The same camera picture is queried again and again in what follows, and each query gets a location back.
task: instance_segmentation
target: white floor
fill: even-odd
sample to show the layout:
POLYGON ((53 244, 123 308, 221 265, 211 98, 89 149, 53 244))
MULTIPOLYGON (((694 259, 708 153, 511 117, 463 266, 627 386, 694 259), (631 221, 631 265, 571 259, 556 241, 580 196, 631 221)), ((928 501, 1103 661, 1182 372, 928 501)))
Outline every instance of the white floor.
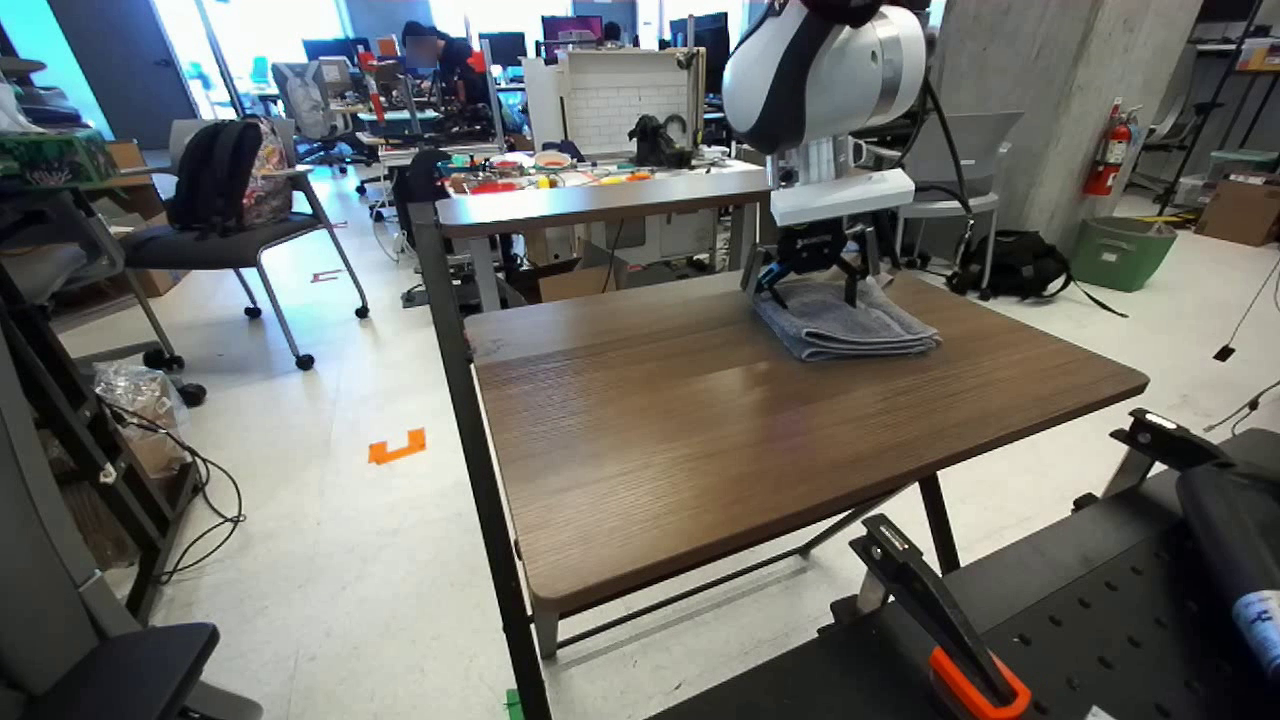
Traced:
MULTIPOLYGON (((179 430, 226 465, 249 495, 243 531, 163 588, 156 624, 221 624, 206 679, 254 695, 269 717, 503 717, 511 670, 433 317, 399 308, 410 273, 391 259, 391 230, 367 228, 346 182, 319 170, 372 295, 367 325, 352 318, 344 276, 316 284, 316 273, 338 266, 319 235, 273 255, 316 372, 290 367, 273 317, 241 317, 226 273, 189 276, 156 298, 189 359, 183 376, 206 383, 206 402, 183 411, 179 430), (427 450, 367 465, 367 444, 394 444, 408 429, 427 430, 427 450)), ((1136 402, 1204 429, 1280 376, 1271 293, 1238 333, 1236 359, 1213 359, 1276 259, 1276 247, 1179 235, 1144 293, 1103 293, 1128 318, 1097 312, 1079 293, 1047 308, 990 308, 1146 372, 1152 386, 1136 402)), ((89 352, 141 341, 145 325, 121 304, 73 318, 63 335, 89 352)), ((1050 522, 1071 495, 1097 492, 1119 458, 1109 429, 1136 402, 950 467, 943 486, 962 561, 1050 522)), ((1276 429, 1280 397, 1251 423, 1276 429)), ((890 501, 889 511, 923 540, 914 495, 890 501)), ((206 511, 193 507, 189 531, 204 522, 206 511)), ((546 668, 556 717, 652 717, 806 639, 828 621, 828 599, 854 593, 854 579, 849 543, 831 540, 806 565, 778 565, 586 639, 546 668)))

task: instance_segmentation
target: concrete pillar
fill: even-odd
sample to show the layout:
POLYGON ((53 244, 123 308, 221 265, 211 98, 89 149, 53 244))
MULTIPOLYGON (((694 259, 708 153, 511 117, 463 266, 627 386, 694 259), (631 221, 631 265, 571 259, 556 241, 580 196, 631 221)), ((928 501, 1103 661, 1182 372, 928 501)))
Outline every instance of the concrete pillar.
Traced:
POLYGON ((1071 244, 1079 182, 1116 94, 1152 112, 1201 0, 950 0, 936 49, 947 112, 1023 112, 1001 223, 1071 244))

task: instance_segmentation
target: folded cloth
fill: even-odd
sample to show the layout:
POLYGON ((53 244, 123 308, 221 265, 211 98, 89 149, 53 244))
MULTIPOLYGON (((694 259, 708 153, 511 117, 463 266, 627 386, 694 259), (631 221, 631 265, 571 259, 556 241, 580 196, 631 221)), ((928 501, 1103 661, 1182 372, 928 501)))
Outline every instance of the folded cloth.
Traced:
POLYGON ((757 293, 757 317, 795 357, 923 357, 938 349, 938 333, 897 308, 878 284, 858 280, 854 304, 845 284, 793 276, 774 286, 784 304, 757 293))

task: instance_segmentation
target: fire extinguisher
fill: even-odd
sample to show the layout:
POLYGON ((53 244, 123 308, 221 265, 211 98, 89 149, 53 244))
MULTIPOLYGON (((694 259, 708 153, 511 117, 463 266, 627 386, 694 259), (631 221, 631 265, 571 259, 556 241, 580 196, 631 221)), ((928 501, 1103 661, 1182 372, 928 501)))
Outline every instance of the fire extinguisher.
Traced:
POLYGON ((1110 196, 1116 175, 1128 158, 1128 144, 1133 144, 1133 117, 1119 104, 1110 104, 1109 127, 1090 153, 1084 196, 1110 196))

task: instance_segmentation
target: cable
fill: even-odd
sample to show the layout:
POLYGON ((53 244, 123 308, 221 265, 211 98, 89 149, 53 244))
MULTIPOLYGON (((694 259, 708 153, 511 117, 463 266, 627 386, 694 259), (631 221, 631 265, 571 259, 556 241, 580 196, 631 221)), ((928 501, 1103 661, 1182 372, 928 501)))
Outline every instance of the cable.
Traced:
POLYGON ((1229 416, 1218 416, 1215 423, 1204 423, 1204 430, 1215 430, 1225 423, 1231 423, 1231 436, 1238 436, 1238 423, 1262 408, 1262 397, 1271 397, 1280 386, 1280 380, 1271 380, 1267 386, 1251 392, 1238 408, 1231 408, 1229 416))
POLYGON ((198 470, 198 481, 196 481, 196 495, 198 495, 198 503, 216 517, 216 522, 206 522, 206 529, 198 529, 179 553, 177 553, 177 561, 156 577, 159 584, 171 584, 179 570, 189 570, 189 566, 198 566, 204 561, 211 561, 221 547, 226 547, 230 543, 230 536, 241 531, 241 522, 249 520, 243 517, 243 486, 241 486, 241 481, 222 467, 222 465, 216 465, 211 457, 204 457, 204 450, 196 450, 189 440, 179 440, 177 430, 168 430, 163 423, 156 423, 156 418, 146 418, 146 416, 141 416, 141 411, 127 411, 127 408, 121 408, 121 402, 112 402, 112 401, 102 401, 99 397, 99 402, 114 416, 114 423, 123 423, 123 429, 141 429, 141 430, 159 430, 159 436, 168 436, 179 450, 189 450, 193 457, 193 465, 196 465, 196 470, 198 470), (226 485, 230 485, 230 511, 226 507, 221 507, 211 495, 206 495, 206 485, 211 485, 211 475, 222 475, 226 485), (216 536, 216 531, 222 531, 206 553, 198 553, 196 561, 189 561, 206 536, 216 536))
POLYGON ((972 228, 977 228, 972 205, 966 205, 966 180, 962 180, 960 149, 955 149, 955 136, 950 136, 950 118, 947 118, 943 98, 936 94, 928 75, 923 75, 923 94, 928 94, 928 104, 936 112, 936 124, 943 127, 950 170, 955 170, 955 190, 947 190, 947 196, 955 196, 955 205, 962 209, 962 235, 960 235, 960 247, 955 247, 955 255, 962 259, 962 251, 972 244, 972 228))
POLYGON ((1213 352, 1213 359, 1231 359, 1236 357, 1236 335, 1245 333, 1245 325, 1247 325, 1247 317, 1251 317, 1251 308, 1254 308, 1254 298, 1267 293, 1267 284, 1271 284, 1271 276, 1280 273, 1280 259, 1271 265, 1271 273, 1262 276, 1262 284, 1251 293, 1251 298, 1247 298, 1247 308, 1238 312, 1238 318, 1236 318, 1236 328, 1231 328, 1231 335, 1225 341, 1225 349, 1215 349, 1213 352))

